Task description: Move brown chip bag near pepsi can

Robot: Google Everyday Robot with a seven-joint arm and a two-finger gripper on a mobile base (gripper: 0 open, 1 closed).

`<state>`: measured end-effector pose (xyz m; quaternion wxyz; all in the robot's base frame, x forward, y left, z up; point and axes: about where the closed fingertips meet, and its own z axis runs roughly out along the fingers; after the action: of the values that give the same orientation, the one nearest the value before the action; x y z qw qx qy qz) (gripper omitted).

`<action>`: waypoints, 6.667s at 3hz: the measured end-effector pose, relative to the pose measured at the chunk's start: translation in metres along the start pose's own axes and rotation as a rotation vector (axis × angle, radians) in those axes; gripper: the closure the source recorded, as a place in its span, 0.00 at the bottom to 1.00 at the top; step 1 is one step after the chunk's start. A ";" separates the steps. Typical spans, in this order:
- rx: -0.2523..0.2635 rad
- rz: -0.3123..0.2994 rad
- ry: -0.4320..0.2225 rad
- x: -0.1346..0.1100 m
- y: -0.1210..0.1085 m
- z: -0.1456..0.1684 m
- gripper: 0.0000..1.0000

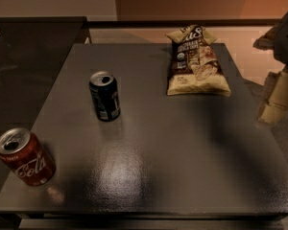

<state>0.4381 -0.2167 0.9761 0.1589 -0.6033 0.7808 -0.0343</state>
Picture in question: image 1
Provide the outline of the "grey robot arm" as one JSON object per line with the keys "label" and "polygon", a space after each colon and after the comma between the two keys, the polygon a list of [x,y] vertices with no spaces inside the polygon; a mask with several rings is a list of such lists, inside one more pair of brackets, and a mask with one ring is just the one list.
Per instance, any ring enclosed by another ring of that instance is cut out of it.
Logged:
{"label": "grey robot arm", "polygon": [[275,124],[288,112],[288,12],[277,25],[259,37],[253,47],[272,50],[274,59],[284,64],[281,71],[270,72],[265,79],[257,112],[258,121]]}

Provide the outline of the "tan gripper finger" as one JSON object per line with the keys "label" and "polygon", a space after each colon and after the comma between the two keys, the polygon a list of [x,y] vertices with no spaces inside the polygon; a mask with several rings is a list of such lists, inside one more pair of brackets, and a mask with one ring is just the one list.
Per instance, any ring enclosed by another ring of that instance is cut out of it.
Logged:
{"label": "tan gripper finger", "polygon": [[288,66],[278,73],[270,72],[265,79],[257,120],[278,123],[288,112]]}

